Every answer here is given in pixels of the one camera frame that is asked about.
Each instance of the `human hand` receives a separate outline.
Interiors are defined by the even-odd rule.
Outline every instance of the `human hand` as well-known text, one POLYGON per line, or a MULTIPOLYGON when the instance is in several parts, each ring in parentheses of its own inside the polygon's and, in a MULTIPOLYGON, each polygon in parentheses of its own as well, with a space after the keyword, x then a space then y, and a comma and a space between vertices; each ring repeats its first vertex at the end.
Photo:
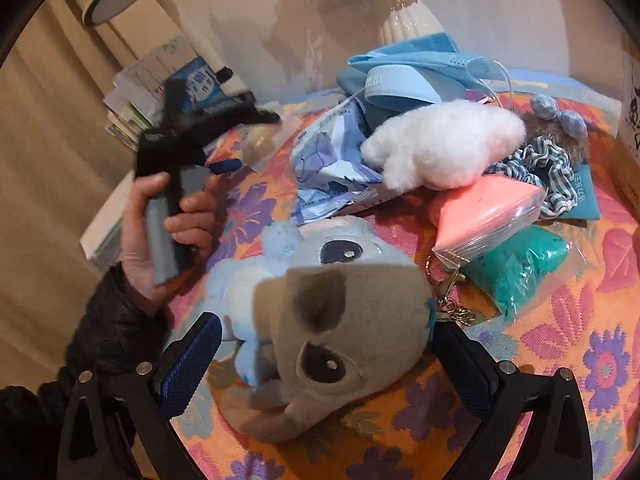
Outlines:
MULTIPOLYGON (((216 176, 207 177, 205 189, 180 200, 183 213, 164 221, 172 238, 181 244, 193 246, 195 263, 202 264, 214 245, 213 229, 216 224, 216 176)), ((194 266, 169 282, 154 286, 154 268, 146 243, 145 210, 149 199, 169 184, 169 174, 142 176, 133 182, 122 222, 122 255, 120 261, 126 278, 129 299, 149 316, 155 316, 201 269, 194 266)))

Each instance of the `cardboard box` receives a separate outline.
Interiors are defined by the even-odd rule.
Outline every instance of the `cardboard box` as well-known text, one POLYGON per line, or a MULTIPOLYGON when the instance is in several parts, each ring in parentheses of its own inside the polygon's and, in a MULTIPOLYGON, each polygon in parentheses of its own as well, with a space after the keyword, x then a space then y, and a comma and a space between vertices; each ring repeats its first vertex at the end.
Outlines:
POLYGON ((640 221, 640 50, 623 38, 625 97, 611 156, 611 176, 640 221))

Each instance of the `person's arm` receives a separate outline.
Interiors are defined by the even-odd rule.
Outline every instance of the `person's arm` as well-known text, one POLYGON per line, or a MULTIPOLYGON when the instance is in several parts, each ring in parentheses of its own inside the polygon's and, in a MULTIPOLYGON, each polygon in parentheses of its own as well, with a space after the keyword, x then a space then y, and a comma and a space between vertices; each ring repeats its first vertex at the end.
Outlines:
MULTIPOLYGON (((196 273, 192 269, 153 286, 144 211, 167 183, 166 174, 135 181, 123 220, 121 263, 106 273, 88 301, 57 380, 43 384, 37 394, 21 386, 0 390, 0 479, 56 478, 66 406, 82 371, 121 374, 158 357, 167 330, 160 311, 196 273)), ((210 178, 206 190, 182 200, 184 213, 165 224, 174 239, 197 248, 201 262, 213 245, 214 186, 210 178)))

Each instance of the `koala plush toy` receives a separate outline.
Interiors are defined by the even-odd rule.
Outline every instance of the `koala plush toy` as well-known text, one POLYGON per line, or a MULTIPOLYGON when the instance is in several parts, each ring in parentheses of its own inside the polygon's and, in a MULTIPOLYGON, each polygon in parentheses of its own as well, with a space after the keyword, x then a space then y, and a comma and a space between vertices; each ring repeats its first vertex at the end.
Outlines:
POLYGON ((430 333, 429 285, 411 258, 345 216, 301 228, 275 222, 263 256, 209 272, 204 310, 237 340, 220 410, 262 442, 296 437, 331 412, 397 381, 430 333))

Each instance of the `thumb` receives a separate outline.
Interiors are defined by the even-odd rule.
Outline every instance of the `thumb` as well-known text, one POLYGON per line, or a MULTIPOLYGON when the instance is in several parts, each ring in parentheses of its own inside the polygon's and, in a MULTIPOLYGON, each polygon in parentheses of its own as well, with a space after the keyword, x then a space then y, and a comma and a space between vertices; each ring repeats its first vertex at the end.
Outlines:
POLYGON ((160 193, 167 184, 169 184, 168 173, 140 176, 134 180, 126 209, 126 216, 129 220, 144 216, 146 203, 160 193))

